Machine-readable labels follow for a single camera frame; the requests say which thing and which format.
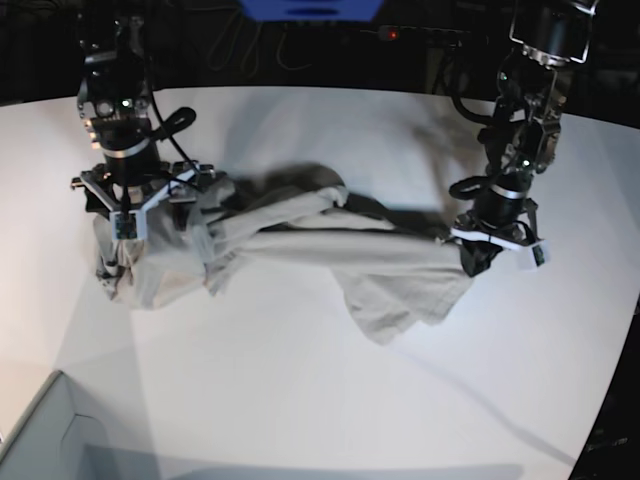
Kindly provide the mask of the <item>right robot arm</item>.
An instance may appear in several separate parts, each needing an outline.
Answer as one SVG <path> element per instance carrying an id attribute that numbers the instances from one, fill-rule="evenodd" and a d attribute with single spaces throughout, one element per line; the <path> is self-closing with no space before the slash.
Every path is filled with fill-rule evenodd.
<path id="1" fill-rule="evenodd" d="M 170 206 L 175 229 L 185 230 L 189 209 L 214 171 L 183 149 L 177 162 L 160 157 L 159 143 L 174 143 L 196 113 L 180 107 L 168 117 L 149 117 L 157 103 L 143 16 L 117 10 L 112 24 L 90 28 L 81 44 L 84 77 L 77 110 L 103 160 L 74 177 L 71 187 L 83 191 L 86 212 L 108 221 L 116 241 L 146 239 L 149 213 L 163 203 Z"/>

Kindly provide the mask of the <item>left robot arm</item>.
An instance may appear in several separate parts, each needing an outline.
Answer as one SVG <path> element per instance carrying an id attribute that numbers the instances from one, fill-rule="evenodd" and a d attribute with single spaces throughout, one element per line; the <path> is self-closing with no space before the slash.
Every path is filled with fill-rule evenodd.
<path id="1" fill-rule="evenodd" d="M 574 71 L 589 54 L 597 6 L 595 1 L 516 2 L 509 30 L 514 48 L 497 72 L 492 115 L 468 110 L 459 86 L 450 88 L 456 111 L 481 125 L 478 141 L 487 156 L 483 174 L 449 188 L 452 198 L 471 204 L 450 230 L 470 277 L 487 271 L 504 251 L 522 255 L 532 269 L 548 261 L 530 190 L 555 159 L 561 117 Z"/>

